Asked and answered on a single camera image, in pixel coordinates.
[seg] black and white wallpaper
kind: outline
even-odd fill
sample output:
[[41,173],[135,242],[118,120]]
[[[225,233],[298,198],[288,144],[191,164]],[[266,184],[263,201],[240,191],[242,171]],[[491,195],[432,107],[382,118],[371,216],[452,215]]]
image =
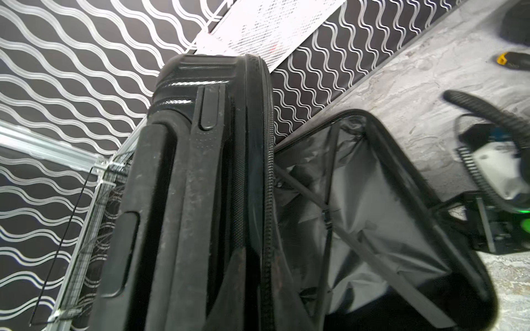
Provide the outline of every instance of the black and white wallpaper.
[[233,0],[0,0],[0,120],[111,156]]
[[272,72],[276,143],[462,0],[346,0]]
[[0,330],[29,327],[31,313],[63,236],[34,321],[46,321],[72,259],[97,177],[0,148]]

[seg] white wavy lines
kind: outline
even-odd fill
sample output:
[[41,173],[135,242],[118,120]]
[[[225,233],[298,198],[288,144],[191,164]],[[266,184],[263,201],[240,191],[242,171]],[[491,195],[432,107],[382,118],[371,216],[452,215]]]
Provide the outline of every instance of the white wavy lines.
[[[51,290],[58,286],[61,286],[61,284],[63,283],[63,279],[64,279],[64,276],[56,280],[48,280],[48,282],[46,283],[45,290]],[[8,285],[9,283],[16,282],[16,281],[29,281],[33,285],[35,285],[35,287],[38,289],[41,289],[42,286],[44,285],[44,280],[40,279],[36,273],[24,270],[24,271],[14,272],[10,274],[9,276],[0,279],[0,288],[2,286]]]
[[343,73],[346,73],[350,76],[350,80],[348,81],[348,87],[350,87],[353,84],[352,82],[354,81],[354,78],[355,78],[355,72],[351,69],[346,68],[345,66],[346,57],[348,56],[346,49],[340,48],[337,46],[337,31],[338,31],[337,25],[331,22],[324,22],[322,25],[331,29],[331,42],[330,42],[331,50],[340,53],[340,57],[341,57],[340,70]]
[[307,116],[306,117],[307,117],[307,120],[309,120],[311,118],[311,107],[309,107],[308,105],[302,103],[302,99],[301,99],[302,96],[300,94],[300,90],[299,89],[292,88],[292,87],[289,86],[289,74],[287,73],[287,71],[277,68],[275,70],[275,72],[280,73],[283,76],[285,90],[287,90],[289,92],[293,92],[294,94],[296,94],[296,105],[298,107],[300,107],[300,108],[304,107],[305,109],[307,109]]
[[357,33],[357,29],[355,28],[355,25],[346,22],[346,19],[345,19],[347,5],[348,5],[348,2],[346,1],[340,7],[339,25],[343,28],[348,29],[348,31],[350,31],[350,39],[348,40],[348,49],[351,52],[357,54],[357,63],[355,64],[355,69],[360,73],[368,75],[368,70],[361,68],[361,61],[363,60],[363,51],[354,46],[354,39],[355,39],[355,34]]
[[95,289],[99,286],[101,280],[91,280],[88,277],[85,276],[85,279],[83,280],[83,285],[85,285],[88,288]]
[[39,177],[39,178],[32,178],[32,179],[23,179],[18,178],[15,175],[13,175],[7,168],[4,168],[0,166],[0,174],[4,175],[10,182],[16,184],[16,185],[35,185],[35,184],[45,184],[48,186],[51,186],[55,192],[62,194],[62,195],[73,195],[73,194],[80,194],[83,192],[84,194],[90,196],[91,198],[94,197],[94,193],[90,190],[82,190],[81,188],[73,189],[73,190],[67,190],[63,189],[55,181],[52,181],[49,178]]
[[118,218],[118,214],[111,214],[108,211],[104,211],[103,215],[105,215],[105,217],[111,220],[116,220]]
[[118,30],[120,30],[121,36],[123,40],[131,47],[136,49],[141,49],[150,52],[156,59],[156,62],[158,63],[158,66],[162,68],[164,66],[164,60],[162,59],[162,55],[160,55],[159,50],[154,47],[153,45],[141,43],[136,40],[134,40],[130,35],[129,32],[127,32],[127,28],[125,27],[125,23],[123,20],[115,13],[103,9],[96,8],[92,6],[90,3],[88,3],[87,0],[77,0],[77,3],[79,6],[89,13],[92,16],[101,17],[108,19],[112,23],[116,25]]
[[[51,196],[46,199],[37,199],[29,196],[23,189],[16,186],[0,186],[0,193],[11,193],[18,195],[25,202],[32,205],[45,205],[48,203],[60,203],[65,205],[70,211],[74,211],[74,205],[62,196]],[[89,210],[89,207],[77,207],[76,213],[84,213]]]
[[92,146],[98,153],[105,154],[105,155],[111,155],[114,154],[115,150],[106,150],[101,148],[98,144],[96,144],[93,140],[90,140],[88,138],[74,138],[70,137],[67,134],[65,134],[61,129],[59,129],[58,126],[55,124],[51,124],[48,122],[31,122],[27,119],[21,117],[14,109],[12,109],[9,106],[6,106],[4,104],[0,103],[0,111],[3,111],[7,114],[9,114],[12,118],[14,118],[15,121],[20,123],[21,125],[28,127],[28,128],[41,128],[41,129],[49,129],[54,131],[59,137],[63,138],[65,141],[74,143],[74,144],[81,144],[85,143],[90,146]]
[[453,6],[447,3],[446,0],[440,0],[440,7],[444,8],[446,11],[450,11]]
[[431,0],[423,0],[423,3],[425,3],[425,5],[431,8],[431,13],[429,14],[429,17],[427,18],[427,21],[425,22],[425,29],[426,29],[430,27],[432,18],[434,17],[434,14],[436,13],[436,4],[432,2]]
[[[48,230],[48,229],[37,229],[37,230],[30,231],[25,234],[16,235],[16,234],[10,234],[0,225],[0,238],[9,243],[20,243],[22,241],[26,241],[26,240],[29,240],[31,238],[36,238],[36,237],[48,237],[57,245],[59,245],[61,242],[61,238],[59,238],[59,236],[57,236],[55,232]],[[77,238],[65,239],[63,240],[62,246],[73,246],[76,244],[76,242],[77,242]]]
[[303,46],[299,46],[296,50],[300,51],[300,52],[303,52],[304,54],[306,54],[306,57],[307,57],[307,61],[305,63],[305,68],[307,69],[307,71],[309,71],[310,73],[314,73],[317,75],[318,79],[316,81],[316,86],[319,88],[319,90],[321,91],[325,91],[327,92],[328,94],[328,98],[326,99],[326,102],[329,104],[331,103],[331,89],[328,88],[328,87],[324,87],[322,86],[322,71],[318,70],[318,69],[315,69],[311,66],[311,57],[312,57],[312,53],[311,53],[311,49],[308,48],[308,47],[303,47]]
[[156,33],[155,24],[153,23],[153,21],[151,20],[151,18],[149,16],[147,16],[146,14],[144,14],[142,12],[137,12],[137,11],[130,10],[129,8],[125,7],[121,2],[119,2],[119,0],[110,0],[110,2],[112,3],[112,6],[121,15],[123,15],[125,17],[128,17],[130,19],[137,19],[137,20],[141,21],[147,27],[147,29],[149,30],[149,34],[151,35],[151,39],[153,39],[153,42],[158,47],[163,48],[163,49],[172,50],[172,51],[174,51],[177,54],[184,53],[184,50],[179,45],[165,42],[158,36],[158,34]]
[[328,65],[329,63],[329,60],[330,60],[330,53],[328,51],[327,48],[323,48],[323,47],[320,47],[319,44],[317,43],[317,39],[319,37],[319,31],[318,29],[315,31],[315,33],[313,33],[313,38],[312,38],[312,41],[311,41],[311,46],[313,46],[313,48],[316,50],[316,51],[319,51],[320,53],[324,54],[324,62],[322,63],[322,67],[324,68],[324,71],[327,72],[327,73],[330,73],[333,75],[333,88],[337,91],[343,91],[343,92],[346,92],[346,89],[343,88],[343,87],[340,87],[338,84],[337,84],[337,80],[339,79],[339,72],[335,69],[331,69]]
[[[70,73],[65,73],[63,71],[59,71],[59,70],[51,67],[46,62],[44,57],[42,57],[42,54],[39,53],[39,54],[37,54],[37,56],[38,56],[37,60],[39,60],[41,62],[41,65],[43,65],[43,67],[45,69],[47,69],[47,67],[48,67],[48,72],[58,73],[60,75],[59,77],[69,78],[69,74]],[[43,74],[43,73],[32,73],[32,72],[29,72],[29,71],[26,71],[26,70],[22,69],[21,67],[17,66],[13,61],[11,61],[11,58],[9,58],[9,56],[7,56],[7,54],[4,53],[1,49],[0,49],[0,59],[2,61],[4,61],[7,64],[7,66],[9,67],[9,69],[11,69],[11,71],[14,72],[15,74],[17,74],[17,75],[19,75],[21,77],[27,78],[27,79],[38,79],[38,80],[43,80],[43,81],[45,81],[47,83],[50,83],[66,99],[68,99],[70,101],[74,101],[74,102],[88,103],[88,104],[94,106],[104,118],[109,119],[109,120],[125,121],[125,122],[127,122],[127,124],[130,125],[130,127],[132,129],[135,128],[135,124],[130,118],[128,118],[126,116],[122,116],[122,115],[113,115],[113,114],[108,113],[107,111],[105,111],[105,109],[103,109],[103,106],[101,105],[101,103],[99,101],[97,101],[96,99],[91,98],[91,97],[87,97],[87,96],[76,96],[76,95],[71,94],[70,92],[68,92],[68,91],[66,91],[64,89],[64,87],[61,85],[61,83],[58,80],[56,80],[55,78],[51,77],[50,75]],[[94,92],[97,96],[104,96],[104,97],[109,97],[109,98],[113,97],[113,96],[105,96],[105,95],[99,94],[98,92],[96,92],[92,88],[91,85],[85,85],[85,87],[89,91],[89,93],[91,93],[92,95],[94,95],[92,93],[92,92]],[[121,104],[125,104],[125,102],[123,102],[122,99],[120,99],[120,98],[116,98],[116,99],[118,100],[118,104],[120,104],[120,105]],[[107,121],[105,121],[103,119],[100,119],[100,118],[89,118],[89,119],[93,119],[93,120],[86,120],[86,122],[95,122],[95,123],[102,124],[107,129],[109,129],[110,133],[112,133],[114,136],[117,136],[117,137],[129,137],[129,135],[130,135],[130,133],[127,133],[127,132],[116,131],[109,122],[107,122]]]
[[[63,176],[70,176],[76,178],[80,183],[85,182],[85,178],[83,178],[79,173],[72,171],[72,170],[64,170],[64,171],[51,171],[48,170],[42,163],[39,161],[32,159],[32,158],[19,158],[19,159],[11,159],[6,158],[0,155],[0,163],[5,165],[19,165],[19,164],[29,164],[32,166],[37,167],[43,174],[50,176],[50,177],[63,177]],[[86,182],[86,186],[94,187],[98,183],[97,182]]]
[[208,32],[208,23],[202,18],[200,15],[190,14],[182,8],[182,5],[180,4],[179,0],[172,0],[173,8],[175,9],[177,15],[186,20],[186,21],[193,21],[197,23],[202,30]]
[[94,263],[96,261],[106,261],[107,255],[106,254],[94,254],[90,257],[89,264]]
[[50,9],[51,11],[53,11],[53,12],[59,14],[59,15],[71,16],[71,17],[75,17],[78,20],[80,20],[83,24],[86,25],[86,27],[88,28],[88,30],[90,32],[90,35],[92,36],[92,38],[94,38],[94,40],[99,45],[101,45],[102,47],[105,47],[107,49],[115,49],[115,50],[118,50],[118,51],[121,51],[122,53],[124,53],[129,58],[129,60],[131,61],[132,67],[139,74],[146,75],[146,76],[155,76],[155,77],[158,76],[158,70],[149,70],[149,69],[146,69],[146,68],[142,67],[138,63],[138,60],[136,59],[136,56],[134,55],[133,51],[129,47],[127,47],[126,45],[121,44],[121,43],[110,42],[110,41],[106,40],[105,38],[103,38],[99,34],[99,32],[97,31],[97,29],[96,29],[94,23],[92,22],[92,20],[85,13],[83,13],[82,11],[80,11],[78,9],[75,9],[75,8],[63,7],[61,5],[56,4],[52,0],[41,0],[41,2],[48,9]]
[[77,68],[77,70],[79,70],[82,74],[86,76],[90,76],[90,77],[98,77],[98,78],[106,79],[112,85],[116,93],[118,93],[120,96],[126,99],[139,100],[143,102],[146,107],[149,107],[150,102],[145,97],[145,95],[140,95],[137,93],[128,93],[120,87],[116,78],[112,76],[111,74],[106,73],[104,71],[96,71],[96,70],[88,69],[81,63],[81,61],[79,61],[77,55],[75,55],[75,53],[71,49],[64,46],[63,44],[58,43],[58,42],[45,41],[45,40],[38,38],[33,33],[31,33],[31,31],[28,30],[28,28],[24,25],[22,20],[15,13],[10,11],[6,7],[0,6],[0,15],[4,16],[5,18],[13,22],[30,43],[40,48],[56,50],[56,51],[63,53],[70,59],[70,61],[72,61],[74,66]]
[[[107,101],[116,102],[117,104],[119,104],[123,108],[123,110],[127,114],[129,114],[129,115],[133,114],[134,115],[134,116],[131,116],[131,117],[140,118],[140,117],[144,117],[145,116],[144,114],[133,113],[129,109],[129,107],[127,106],[125,101],[123,101],[123,99],[120,99],[120,98],[118,98],[118,97],[116,97],[114,95],[104,95],[104,94],[101,94],[101,93],[97,92],[92,87],[92,84],[90,84],[88,79],[86,79],[84,76],[82,76],[82,75],[80,75],[78,73],[70,73],[70,72],[66,72],[66,71],[61,71],[61,70],[56,69],[55,67],[51,66],[50,63],[48,63],[46,61],[45,57],[33,46],[30,46],[28,44],[21,43],[21,42],[8,41],[8,40],[2,39],[2,38],[0,38],[0,46],[4,47],[4,48],[7,48],[7,49],[24,51],[24,52],[32,55],[33,57],[35,57],[35,59],[37,59],[37,61],[40,63],[40,65],[47,72],[49,72],[52,75],[54,75],[56,77],[59,77],[59,78],[75,79],[75,80],[79,81],[81,84],[83,84],[85,86],[87,91],[94,98],[100,99],[100,100],[107,100]],[[1,49],[0,49],[0,57],[2,57],[5,62],[7,62],[6,59],[5,59],[5,58],[7,58],[7,55]],[[32,78],[36,77],[34,79],[49,80],[48,77],[46,77],[46,76],[47,75],[41,74],[41,73],[31,73],[31,77]],[[90,100],[90,98],[81,98],[81,97],[78,97],[78,98],[86,100],[86,102],[89,102],[89,100]],[[131,128],[135,127],[135,124],[134,124],[133,120],[131,118],[127,117],[127,116],[124,116],[124,115],[112,115],[112,114],[110,114],[108,112],[105,112],[105,111],[103,111],[102,115],[105,118],[110,119],[110,120],[124,121],[124,122],[128,123],[131,126]]]
[[296,122],[299,122],[299,123],[302,123],[304,124],[306,121],[304,120],[301,120],[299,119],[297,116],[296,116],[296,107],[292,106],[292,105],[288,105],[285,103],[285,94],[284,94],[284,91],[283,90],[280,90],[278,88],[273,88],[272,91],[274,93],[278,93],[278,95],[280,96],[280,105],[284,108],[284,109],[291,109],[291,111],[293,112],[293,120],[295,120]]
[[176,36],[177,38],[179,38],[180,43],[184,47],[186,47],[187,49],[197,49],[197,47],[192,42],[189,42],[188,39],[186,39],[186,36],[184,35],[184,30],[182,29],[182,24],[175,16],[157,10],[155,6],[153,6],[153,4],[149,2],[149,0],[142,0],[142,4],[144,5],[144,8],[149,15],[158,20],[167,21],[175,28]]
[[417,28],[414,23],[416,21],[416,17],[418,17],[418,14],[420,12],[420,3],[416,0],[407,0],[407,3],[414,7],[414,14],[412,14],[412,17],[409,22],[409,30],[414,32],[416,35],[419,35],[421,33],[421,29]]
[[274,133],[275,133],[276,136],[288,137],[288,135],[286,133],[280,132],[278,130],[278,123],[276,123],[276,122],[274,122]]
[[[20,306],[18,306],[16,308],[7,309],[7,310],[0,309],[0,320],[8,320],[8,319],[14,318],[14,317],[22,314],[26,310],[35,307],[35,305],[37,304],[38,300],[39,300],[39,298],[35,297],[35,298],[31,299],[31,300],[28,300],[26,303],[23,303],[22,305],[20,305]],[[40,298],[39,306],[47,306],[48,308],[53,309],[54,305],[55,305],[55,299],[54,298],[48,297],[48,296],[42,296]]]
[[321,108],[323,109],[324,108],[324,105],[323,104],[320,104],[320,103],[317,103],[316,102],[316,90],[314,88],[309,88],[305,85],[305,81],[306,81],[306,76],[305,76],[305,71],[301,70],[301,69],[297,69],[295,68],[295,66],[293,65],[293,54],[291,53],[289,55],[289,57],[287,58],[287,69],[289,69],[289,71],[291,71],[292,73],[297,73],[300,75],[300,86],[302,88],[302,90],[306,91],[306,92],[309,92],[311,93],[311,104],[315,107],[315,108]]
[[[35,218],[39,223],[47,227],[59,226],[61,224],[69,222],[70,220],[70,216],[64,216],[63,218],[52,220],[44,217],[38,210],[33,208],[18,208],[10,211],[0,211],[0,219],[8,219],[21,215],[31,216]],[[72,223],[76,223],[79,226],[83,226],[84,221],[79,216],[73,216]]]
[[[36,258],[30,258],[24,256],[18,249],[14,247],[0,247],[0,255],[9,256],[15,259],[20,265],[23,266],[37,266],[44,262],[53,260],[55,258],[56,251],[50,252],[46,255]],[[62,258],[66,262],[70,263],[72,256],[69,252],[59,251],[57,258]]]
[[136,84],[138,84],[138,87],[140,88],[142,93],[144,93],[145,95],[148,95],[148,96],[153,95],[153,92],[150,91],[149,89],[147,89],[147,87],[145,87],[144,81],[140,78],[140,76],[138,74],[133,73],[131,71],[127,71],[127,70],[120,70],[120,69],[116,68],[115,66],[113,66],[110,63],[109,58],[107,57],[105,52],[103,52],[103,50],[101,48],[99,48],[98,46],[96,46],[94,44],[91,44],[91,43],[87,43],[87,42],[80,42],[80,41],[77,41],[77,40],[71,38],[64,31],[64,29],[60,25],[59,21],[53,15],[51,15],[49,12],[47,12],[44,9],[41,9],[39,7],[23,5],[23,4],[19,3],[19,2],[17,2],[16,0],[4,0],[4,3],[6,5],[8,5],[9,7],[11,7],[11,9],[18,11],[19,13],[27,14],[27,15],[35,15],[35,16],[38,16],[38,17],[46,20],[53,27],[53,29],[55,30],[57,35],[61,38],[61,40],[65,44],[67,44],[68,46],[70,46],[72,48],[83,49],[83,50],[87,50],[87,51],[90,51],[90,52],[96,54],[101,59],[101,61],[103,62],[103,65],[105,66],[105,68],[111,74],[113,74],[115,76],[128,77],[128,78],[134,80],[136,82]]
[[374,55],[374,60],[372,61],[372,70],[375,69],[375,66],[377,65],[377,60],[379,58],[379,51],[375,48],[372,48],[370,45],[372,41],[372,37],[374,36],[374,28],[371,25],[368,25],[364,22],[364,14],[366,12],[366,0],[359,0],[359,3],[361,4],[361,10],[359,12],[359,17],[357,18],[357,23],[361,27],[361,29],[366,30],[368,32],[368,37],[366,38],[365,42],[365,49],[366,51],[372,53]]
[[[289,126],[289,133],[293,133],[293,122],[288,121],[288,120],[284,120],[284,119],[281,117],[281,109],[280,109],[280,107],[278,107],[278,106],[274,106],[274,111],[276,111],[276,116],[277,116],[277,118],[278,118],[278,122],[287,124],[287,125]],[[277,126],[277,124],[276,124],[276,121],[274,122],[274,124],[275,124],[275,125],[274,125],[275,133],[276,133],[277,135],[279,135],[279,136],[285,136],[285,137],[286,137],[286,136],[287,136],[286,134],[284,134],[284,133],[280,133],[280,132],[278,131],[278,126]]]
[[[20,78],[18,78],[16,76],[7,75],[7,74],[0,74],[0,82],[9,82],[9,83],[13,83],[13,84],[18,85],[19,87],[23,88],[24,91],[27,94],[29,94],[30,97],[32,97],[33,99],[37,100],[40,103],[43,103],[43,104],[58,104],[60,106],[63,106],[64,108],[67,108],[68,110],[70,110],[72,115],[75,118],[79,119],[80,121],[88,122],[88,123],[99,123],[99,124],[102,124],[105,127],[110,128],[109,131],[111,131],[111,133],[113,133],[113,134],[117,133],[119,137],[122,137],[122,136],[126,135],[126,133],[115,131],[114,128],[112,127],[112,125],[108,121],[106,121],[104,119],[101,119],[99,117],[87,117],[85,115],[82,115],[81,113],[79,113],[77,111],[77,109],[74,107],[74,105],[72,105],[71,103],[69,103],[66,100],[63,100],[63,99],[51,99],[51,98],[47,98],[47,97],[44,97],[44,96],[36,93],[30,87],[30,85],[28,83],[26,83],[25,81],[21,80]],[[78,122],[78,124],[72,124],[72,125],[76,125],[76,126],[78,126],[80,128],[83,128],[83,127],[86,128],[85,124],[83,124],[81,122]],[[116,139],[116,137],[114,137],[114,136],[96,135],[96,134],[94,134],[92,132],[88,133],[86,131],[85,131],[85,133],[88,134],[89,137],[91,137],[93,139],[111,140],[111,141],[113,141],[116,144],[116,146],[118,146],[118,147],[121,146],[121,142],[118,139]]]
[[386,42],[388,41],[388,38],[390,37],[390,28],[381,22],[381,17],[383,16],[383,13],[385,12],[386,1],[384,0],[372,0],[372,1],[377,2],[377,4],[379,5],[379,12],[377,13],[377,18],[375,20],[375,27],[378,28],[379,30],[382,30],[383,33],[385,34],[385,37],[383,38],[383,42],[381,43],[381,51],[388,54],[388,56],[392,56],[394,52],[388,49],[388,47],[386,46]]
[[207,0],[200,0],[200,9],[202,11],[202,14],[208,19],[210,22],[219,22],[219,20],[222,18],[219,15],[214,14],[210,8],[208,7]]
[[[6,79],[3,79],[3,75],[0,75],[0,81],[6,81]],[[57,118],[50,114],[50,112],[40,103],[30,101],[30,100],[16,100],[12,99],[2,93],[0,93],[0,101],[4,102],[5,104],[11,105],[11,106],[19,106],[19,107],[31,107],[34,108],[42,113],[44,117],[46,117],[50,122],[59,124],[62,126],[75,126],[83,130],[83,132],[90,138],[96,139],[96,140],[109,140],[112,141],[116,147],[121,146],[121,142],[118,140],[118,138],[110,135],[97,135],[96,133],[91,132],[85,123],[77,121],[77,120],[63,120],[60,118]]]
[[397,12],[396,12],[396,16],[394,16],[394,21],[392,22],[392,25],[395,30],[401,33],[401,37],[396,47],[396,50],[399,50],[401,49],[401,47],[403,47],[403,40],[405,40],[405,35],[407,34],[406,29],[399,25],[399,17],[401,16],[401,13],[403,12],[403,0],[390,0],[390,2],[397,5]]

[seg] black suitcase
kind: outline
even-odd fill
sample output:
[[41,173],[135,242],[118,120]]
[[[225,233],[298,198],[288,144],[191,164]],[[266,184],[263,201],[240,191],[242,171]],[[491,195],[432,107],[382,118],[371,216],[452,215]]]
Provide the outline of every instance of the black suitcase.
[[382,124],[346,111],[273,155],[270,92],[253,56],[163,68],[90,329],[491,326],[484,265]]
[[163,67],[90,329],[258,328],[272,215],[269,79],[251,55],[181,55]]

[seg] marble floor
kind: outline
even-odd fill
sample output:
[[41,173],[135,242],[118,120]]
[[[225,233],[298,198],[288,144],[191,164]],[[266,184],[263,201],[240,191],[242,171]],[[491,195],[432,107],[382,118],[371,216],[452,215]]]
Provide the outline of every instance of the marble floor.
[[[342,110],[365,109],[386,125],[442,199],[475,189],[454,153],[453,121],[462,111],[441,94],[470,92],[530,118],[530,71],[495,63],[505,51],[530,53],[498,37],[504,13],[516,2],[467,0],[282,144]],[[530,254],[481,257],[500,300],[494,330],[530,330]]]

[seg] zipper track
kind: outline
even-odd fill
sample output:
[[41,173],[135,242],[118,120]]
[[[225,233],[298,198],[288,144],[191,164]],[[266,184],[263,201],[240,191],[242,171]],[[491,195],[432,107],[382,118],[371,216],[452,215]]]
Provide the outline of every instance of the zipper track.
[[263,84],[263,103],[265,120],[265,138],[266,138],[266,172],[264,183],[264,217],[263,217],[263,257],[262,257],[262,278],[261,278],[261,330],[272,331],[275,330],[274,322],[274,300],[272,298],[272,260],[274,257],[273,250],[273,188],[274,188],[274,126],[273,121],[273,99],[270,79],[267,79],[267,70],[263,67],[263,60],[260,61],[260,66],[264,72],[265,82]]

